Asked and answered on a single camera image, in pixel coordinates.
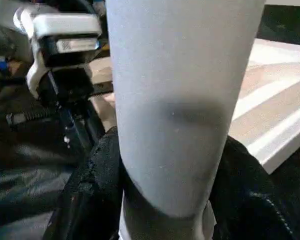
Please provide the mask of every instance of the black wire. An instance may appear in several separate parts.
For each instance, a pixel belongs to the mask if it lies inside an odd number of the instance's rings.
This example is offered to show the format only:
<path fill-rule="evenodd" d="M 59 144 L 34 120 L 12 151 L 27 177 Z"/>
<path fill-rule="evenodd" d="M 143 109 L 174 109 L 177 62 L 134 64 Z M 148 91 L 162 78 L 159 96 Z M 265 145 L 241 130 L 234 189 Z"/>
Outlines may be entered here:
<path fill-rule="evenodd" d="M 90 0 L 46 0 L 48 5 L 58 8 L 61 12 L 97 15 L 90 2 Z"/>

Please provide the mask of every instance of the white cylinder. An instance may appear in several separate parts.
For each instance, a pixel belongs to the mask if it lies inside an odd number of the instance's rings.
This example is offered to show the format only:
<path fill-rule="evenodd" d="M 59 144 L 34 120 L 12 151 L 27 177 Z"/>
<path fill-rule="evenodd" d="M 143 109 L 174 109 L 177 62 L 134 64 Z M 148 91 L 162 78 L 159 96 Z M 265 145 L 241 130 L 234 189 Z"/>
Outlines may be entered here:
<path fill-rule="evenodd" d="M 122 160 L 168 218 L 208 201 L 264 2 L 106 2 Z"/>

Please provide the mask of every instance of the black leather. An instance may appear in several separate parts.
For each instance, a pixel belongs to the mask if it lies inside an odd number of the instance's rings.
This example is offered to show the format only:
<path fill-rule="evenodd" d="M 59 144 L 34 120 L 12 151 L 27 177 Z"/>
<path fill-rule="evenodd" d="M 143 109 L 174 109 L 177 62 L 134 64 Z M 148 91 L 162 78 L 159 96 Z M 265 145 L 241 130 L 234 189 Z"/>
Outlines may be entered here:
<path fill-rule="evenodd" d="M 259 162 L 231 137 L 210 201 L 217 222 L 214 240 L 300 240 L 297 216 Z"/>
<path fill-rule="evenodd" d="M 55 122 L 11 132 L 6 114 L 37 108 L 25 86 L 0 95 L 0 240 L 40 240 L 72 171 L 80 161 Z"/>

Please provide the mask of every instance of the gray cylinder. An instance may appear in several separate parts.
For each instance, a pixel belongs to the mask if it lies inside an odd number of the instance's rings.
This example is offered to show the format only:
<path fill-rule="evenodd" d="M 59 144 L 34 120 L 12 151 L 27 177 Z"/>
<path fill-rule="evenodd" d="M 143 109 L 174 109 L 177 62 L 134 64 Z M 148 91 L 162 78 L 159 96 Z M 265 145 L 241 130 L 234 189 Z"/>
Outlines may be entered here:
<path fill-rule="evenodd" d="M 107 0 L 132 239 L 203 239 L 202 213 L 264 2 Z"/>

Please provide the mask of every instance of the white pipe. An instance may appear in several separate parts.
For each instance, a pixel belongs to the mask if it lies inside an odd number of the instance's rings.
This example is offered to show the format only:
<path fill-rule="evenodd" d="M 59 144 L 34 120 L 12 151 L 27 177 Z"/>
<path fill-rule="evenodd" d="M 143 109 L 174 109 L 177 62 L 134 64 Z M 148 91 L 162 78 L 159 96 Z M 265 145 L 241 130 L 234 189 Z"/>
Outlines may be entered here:
<path fill-rule="evenodd" d="M 125 237 L 202 240 L 264 0 L 107 0 Z"/>

